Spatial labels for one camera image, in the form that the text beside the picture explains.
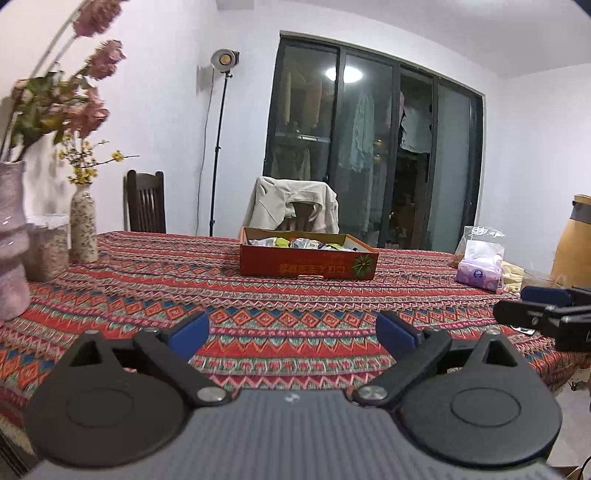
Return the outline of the green snack bar packet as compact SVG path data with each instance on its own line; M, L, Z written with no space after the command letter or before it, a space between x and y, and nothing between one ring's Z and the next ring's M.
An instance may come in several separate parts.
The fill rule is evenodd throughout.
M290 240L283 237L276 237L273 246L276 248L288 248L290 247Z

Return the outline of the silver grey snack packet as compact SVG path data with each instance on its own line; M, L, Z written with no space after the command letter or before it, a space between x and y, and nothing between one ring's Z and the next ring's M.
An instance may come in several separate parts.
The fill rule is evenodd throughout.
M322 247L322 242L311 238L294 238L290 240L290 248L318 250Z

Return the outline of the clear jar with snacks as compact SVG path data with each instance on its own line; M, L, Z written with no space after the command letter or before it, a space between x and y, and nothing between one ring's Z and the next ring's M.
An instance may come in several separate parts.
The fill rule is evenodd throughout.
M65 214L29 216L26 220L29 248L23 256L27 279L52 280L69 266L69 218Z

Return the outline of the purple tissue pack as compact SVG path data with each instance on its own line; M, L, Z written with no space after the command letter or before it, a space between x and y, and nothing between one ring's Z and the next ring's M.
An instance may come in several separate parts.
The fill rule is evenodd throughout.
M468 240L456 280L464 285L496 292L502 288L504 252L502 244Z

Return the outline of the clear plastic bag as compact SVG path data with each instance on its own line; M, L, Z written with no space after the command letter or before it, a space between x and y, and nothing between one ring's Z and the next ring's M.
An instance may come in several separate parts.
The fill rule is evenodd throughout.
M457 268L465 257L471 262L500 266L505 254L506 236L503 232L483 226L466 226L448 265Z

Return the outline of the patterned red tablecloth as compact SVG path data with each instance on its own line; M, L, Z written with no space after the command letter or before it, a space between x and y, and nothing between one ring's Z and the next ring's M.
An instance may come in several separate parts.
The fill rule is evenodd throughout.
M383 250L372 280L338 281L242 276L233 239L108 232L98 246L96 262L32 284L28 309L1 327L1 430L21 447L29 398L89 329L123 339L204 311L211 334L192 364L218 385L332 389L392 365L379 311L460 339L495 324L497 295L459 284L444 253Z

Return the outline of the red cardboard snack box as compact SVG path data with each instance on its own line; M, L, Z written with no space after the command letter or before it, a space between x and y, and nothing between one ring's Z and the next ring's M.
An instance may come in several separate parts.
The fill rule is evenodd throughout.
M273 246L276 237L311 238L322 242L322 247L318 250L276 248ZM375 277L379 259L377 249L349 234L243 227L239 243L239 271L245 276L370 280Z

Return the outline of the floral white slim vase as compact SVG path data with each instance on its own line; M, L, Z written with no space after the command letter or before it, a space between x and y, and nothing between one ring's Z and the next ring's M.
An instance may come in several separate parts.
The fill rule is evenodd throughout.
M77 263L98 259L96 207L88 184L77 185L70 201L71 256Z

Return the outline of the dark wooden chair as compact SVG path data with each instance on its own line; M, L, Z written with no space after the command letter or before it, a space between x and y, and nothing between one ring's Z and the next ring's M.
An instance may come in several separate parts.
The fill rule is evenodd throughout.
M125 179L129 229L132 232L165 233L164 174L129 170Z

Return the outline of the tall pink textured vase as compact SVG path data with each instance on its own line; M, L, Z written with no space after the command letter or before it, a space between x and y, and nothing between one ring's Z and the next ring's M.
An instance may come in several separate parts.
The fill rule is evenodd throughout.
M1 164L1 320L20 316L29 306L30 291L22 263L29 249L24 213L24 162Z

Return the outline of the beige jacket on chair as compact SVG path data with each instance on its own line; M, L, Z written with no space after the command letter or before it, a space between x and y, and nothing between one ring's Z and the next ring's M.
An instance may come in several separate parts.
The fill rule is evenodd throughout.
M324 182L259 176L252 189L242 225L276 230L286 219L297 218L297 205L311 206L307 224L312 233L339 233L339 202Z

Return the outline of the black framed glass door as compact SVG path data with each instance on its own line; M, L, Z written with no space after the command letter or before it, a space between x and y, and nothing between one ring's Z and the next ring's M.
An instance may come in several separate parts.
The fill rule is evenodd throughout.
M339 227L370 245L453 252L474 223L484 101L420 67L283 36L263 171L322 181Z

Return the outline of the yellow flower twigs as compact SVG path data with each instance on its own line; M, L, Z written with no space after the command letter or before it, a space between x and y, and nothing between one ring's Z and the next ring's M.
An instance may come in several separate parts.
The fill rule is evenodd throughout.
M138 158L137 154L125 155L119 149L113 150L102 160L97 159L95 150L109 145L108 140L91 143L74 136L65 136L57 147L59 165L68 164L71 168L67 180L75 186L89 186L98 176L100 166L121 163L124 160Z

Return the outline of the pink dried roses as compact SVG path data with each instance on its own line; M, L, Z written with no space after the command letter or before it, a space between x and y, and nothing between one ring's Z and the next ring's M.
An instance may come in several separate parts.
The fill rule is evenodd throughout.
M113 76L125 59L122 43L104 40L71 75L60 60L79 39L106 33L123 10L120 1L81 1L58 29L29 77L10 92L11 109L1 137L1 161L18 163L47 135L59 144L66 136L81 139L96 131L109 110L96 83Z

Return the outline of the studio light on stand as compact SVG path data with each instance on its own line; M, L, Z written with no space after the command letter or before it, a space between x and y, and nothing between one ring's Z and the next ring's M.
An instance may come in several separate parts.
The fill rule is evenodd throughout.
M208 138L209 120L211 120L211 106L213 101L213 92L216 78L221 79L221 93L219 93L219 106L217 111L217 120L215 125L215 138L213 144L213 157L211 165L211 193L209 194L209 207L207 218L207 235L212 237L216 224L216 198L217 183L219 173L219 162L221 162L221 140L223 132L223 122L225 117L226 103L228 103L228 84L233 77L233 71L240 62L240 53L232 49L218 49L211 55L211 89L207 98L204 119L204 137L202 137L202 160L201 167L205 165L206 144Z

